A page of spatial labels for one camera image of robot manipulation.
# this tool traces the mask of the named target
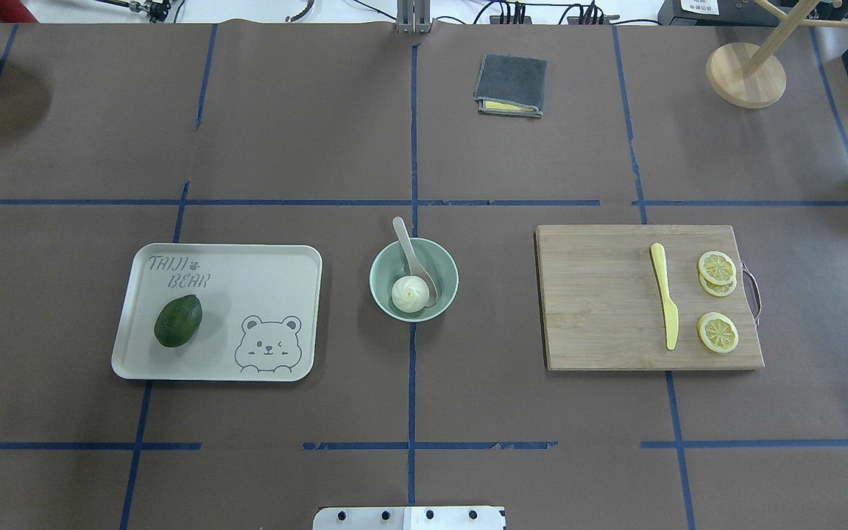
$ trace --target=lemon slice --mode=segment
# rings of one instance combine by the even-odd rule
[[[738,282],[733,280],[728,285],[715,285],[710,284],[702,277],[702,275],[700,275],[699,284],[702,285],[702,288],[706,289],[706,292],[712,296],[728,296],[735,291],[735,286],[738,285]]]
[[[728,285],[735,281],[735,262],[724,252],[705,252],[699,258],[699,274],[713,285]]]
[[[716,353],[728,353],[738,346],[738,329],[721,313],[706,313],[699,319],[699,339]]]

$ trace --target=red object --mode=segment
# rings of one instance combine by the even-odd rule
[[[38,21],[19,0],[0,0],[0,21]]]

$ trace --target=knife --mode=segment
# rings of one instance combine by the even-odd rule
[[[653,268],[657,273],[657,284],[660,285],[662,299],[662,319],[666,326],[666,349],[676,349],[679,338],[679,308],[669,297],[669,278],[666,277],[666,248],[661,244],[650,245],[650,258],[653,258]]]

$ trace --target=bear face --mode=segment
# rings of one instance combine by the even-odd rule
[[[235,362],[242,372],[249,367],[257,369],[257,372],[276,372],[278,369],[291,372],[303,358],[297,336],[302,327],[300,319],[294,316],[286,317],[282,322],[264,322],[257,315],[250,315],[241,324],[244,336],[235,350]]]

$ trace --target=green bowl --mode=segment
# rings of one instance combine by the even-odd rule
[[[417,254],[424,270],[434,279],[434,285],[437,285],[437,302],[434,305],[417,313],[405,313],[395,308],[391,302],[391,286],[398,279],[408,275],[408,261],[397,241],[381,249],[375,256],[368,275],[368,286],[375,303],[388,315],[404,322],[424,322],[450,308],[451,302],[457,296],[460,276],[457,264],[444,247],[424,238],[411,238],[411,247],[414,248],[414,254]]]

